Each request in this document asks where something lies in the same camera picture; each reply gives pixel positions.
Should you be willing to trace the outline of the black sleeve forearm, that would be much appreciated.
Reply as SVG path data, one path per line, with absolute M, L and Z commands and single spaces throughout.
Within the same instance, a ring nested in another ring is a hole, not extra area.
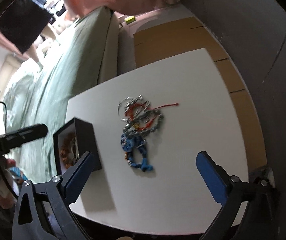
M 0 17 L 0 32 L 23 54 L 52 16 L 33 0 L 14 0 Z

